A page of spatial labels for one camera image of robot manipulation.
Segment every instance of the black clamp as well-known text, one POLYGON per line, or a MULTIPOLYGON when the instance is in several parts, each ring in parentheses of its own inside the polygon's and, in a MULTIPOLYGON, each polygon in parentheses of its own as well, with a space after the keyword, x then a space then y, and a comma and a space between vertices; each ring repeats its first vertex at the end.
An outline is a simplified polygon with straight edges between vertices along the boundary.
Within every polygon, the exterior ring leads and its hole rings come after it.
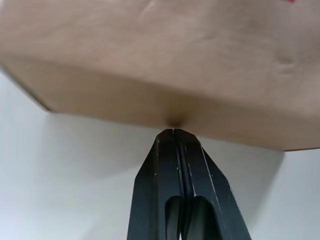
POLYGON ((161 132, 133 189, 127 240, 251 240, 228 180, 191 133, 161 132))

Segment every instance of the cardboard box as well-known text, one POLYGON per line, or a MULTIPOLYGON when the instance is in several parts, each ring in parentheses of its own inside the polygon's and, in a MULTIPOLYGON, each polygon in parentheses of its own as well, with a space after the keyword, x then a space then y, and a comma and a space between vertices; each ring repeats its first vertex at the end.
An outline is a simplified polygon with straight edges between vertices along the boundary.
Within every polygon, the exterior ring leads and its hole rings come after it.
POLYGON ((320 147, 320 1, 7 0, 0 63, 48 110, 320 147))

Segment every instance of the clamp jaw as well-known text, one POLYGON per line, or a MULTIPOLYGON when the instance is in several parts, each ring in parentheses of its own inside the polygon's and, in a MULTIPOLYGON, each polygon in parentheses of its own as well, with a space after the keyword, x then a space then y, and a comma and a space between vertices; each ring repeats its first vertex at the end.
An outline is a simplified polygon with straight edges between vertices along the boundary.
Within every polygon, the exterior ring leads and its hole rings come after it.
POLYGON ((251 240, 228 180, 191 133, 155 138, 133 189, 127 240, 251 240))

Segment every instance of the white background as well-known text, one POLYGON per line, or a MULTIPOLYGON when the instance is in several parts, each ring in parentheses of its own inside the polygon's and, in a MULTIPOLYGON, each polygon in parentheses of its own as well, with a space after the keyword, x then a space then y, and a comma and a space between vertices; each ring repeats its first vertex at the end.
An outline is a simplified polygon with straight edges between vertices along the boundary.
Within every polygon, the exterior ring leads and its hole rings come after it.
MULTIPOLYGON (((0 239, 125 240, 134 178, 158 129, 41 110, 0 75, 0 239)), ((320 236, 320 150, 199 138, 253 240, 320 236)))

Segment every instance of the white wall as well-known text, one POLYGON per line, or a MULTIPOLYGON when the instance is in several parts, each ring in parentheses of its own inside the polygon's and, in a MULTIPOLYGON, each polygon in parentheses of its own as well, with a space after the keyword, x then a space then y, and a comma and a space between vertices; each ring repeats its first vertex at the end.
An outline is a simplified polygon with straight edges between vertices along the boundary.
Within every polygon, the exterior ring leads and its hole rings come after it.
MULTIPOLYGON (((0 75, 0 239, 125 240, 157 129, 42 111, 0 75)), ((320 150, 200 138, 253 240, 319 239, 320 150)))

